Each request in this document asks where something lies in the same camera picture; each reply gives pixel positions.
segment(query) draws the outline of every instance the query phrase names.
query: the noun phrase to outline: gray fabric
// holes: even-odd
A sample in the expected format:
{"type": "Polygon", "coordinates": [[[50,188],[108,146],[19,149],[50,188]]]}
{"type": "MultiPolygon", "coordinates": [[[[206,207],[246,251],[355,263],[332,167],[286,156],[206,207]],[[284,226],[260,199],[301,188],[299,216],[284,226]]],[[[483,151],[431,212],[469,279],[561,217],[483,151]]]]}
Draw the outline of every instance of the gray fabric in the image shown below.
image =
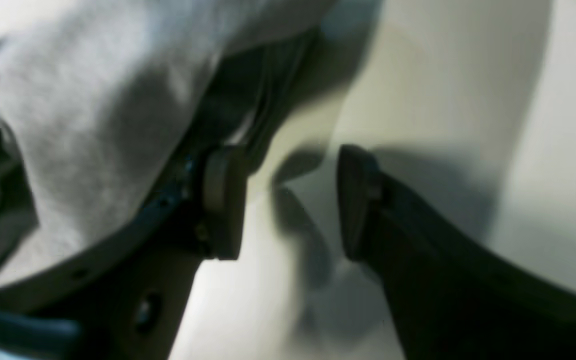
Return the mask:
{"type": "Polygon", "coordinates": [[[83,1],[4,39],[0,285],[126,225],[222,59],[303,32],[334,2],[83,1]]]}

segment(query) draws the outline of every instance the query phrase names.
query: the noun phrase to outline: white surface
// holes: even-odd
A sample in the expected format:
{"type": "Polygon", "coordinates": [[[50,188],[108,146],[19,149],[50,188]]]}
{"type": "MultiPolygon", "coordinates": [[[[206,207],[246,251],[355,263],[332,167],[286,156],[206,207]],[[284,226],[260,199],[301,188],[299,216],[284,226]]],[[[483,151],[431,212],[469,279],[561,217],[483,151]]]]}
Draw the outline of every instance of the white surface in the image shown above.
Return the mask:
{"type": "MultiPolygon", "coordinates": [[[[56,3],[0,0],[0,34],[56,3]]],[[[241,258],[201,266],[171,359],[403,359],[379,285],[341,251],[345,142],[576,290],[576,0],[345,0],[324,32],[250,179],[241,258]]]]}

